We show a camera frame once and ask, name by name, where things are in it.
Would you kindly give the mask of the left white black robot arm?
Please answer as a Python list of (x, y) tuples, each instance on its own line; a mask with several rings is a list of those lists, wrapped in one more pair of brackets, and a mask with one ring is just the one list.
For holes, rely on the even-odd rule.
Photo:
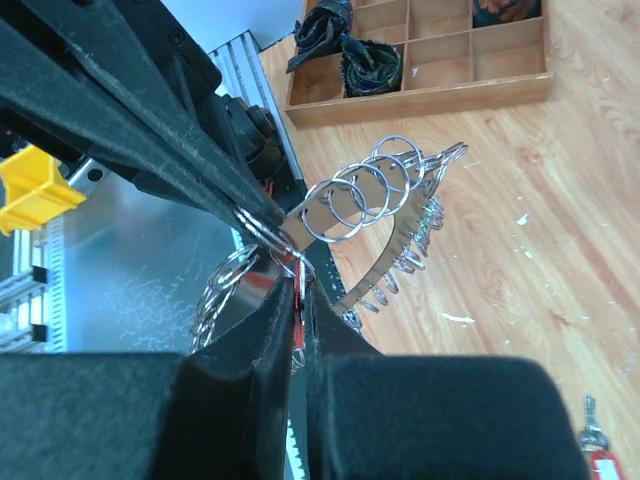
[(252, 167), (277, 134), (217, 93), (220, 70), (159, 1), (5, 1), (1, 125), (69, 166), (241, 228), (284, 220)]

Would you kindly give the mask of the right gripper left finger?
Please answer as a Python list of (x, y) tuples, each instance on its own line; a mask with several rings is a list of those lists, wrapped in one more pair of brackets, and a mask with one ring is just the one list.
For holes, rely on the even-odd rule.
[(293, 285), (193, 355), (5, 354), (5, 479), (279, 479)]

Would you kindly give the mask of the metal disc with keyrings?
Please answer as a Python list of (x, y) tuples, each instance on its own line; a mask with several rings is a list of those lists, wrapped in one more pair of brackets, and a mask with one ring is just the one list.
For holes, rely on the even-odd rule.
[(388, 294), (399, 291), (394, 270), (413, 274), (423, 269), (430, 234), (443, 225), (437, 190), (450, 165), (468, 150), (466, 143), (458, 142), (426, 155), (408, 138), (390, 135), (361, 161), (312, 186), (279, 228), (237, 207), (236, 218), (255, 240), (229, 254), (209, 277), (190, 328), (190, 350), (197, 352), (212, 344), (219, 316), (258, 264), (261, 253), (267, 253), (291, 278), (281, 262), (286, 254), (302, 254), (315, 241), (343, 243), (391, 219), (392, 233), (382, 252), (356, 285), (333, 304), (334, 312), (351, 328), (357, 326), (351, 318), (355, 306), (378, 312), (387, 305)]

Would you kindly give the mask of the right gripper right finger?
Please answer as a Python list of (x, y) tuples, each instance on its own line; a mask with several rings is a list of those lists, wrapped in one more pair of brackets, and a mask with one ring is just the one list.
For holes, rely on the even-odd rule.
[(334, 314), (317, 322), (314, 479), (588, 477), (561, 395), (538, 363), (386, 356)]

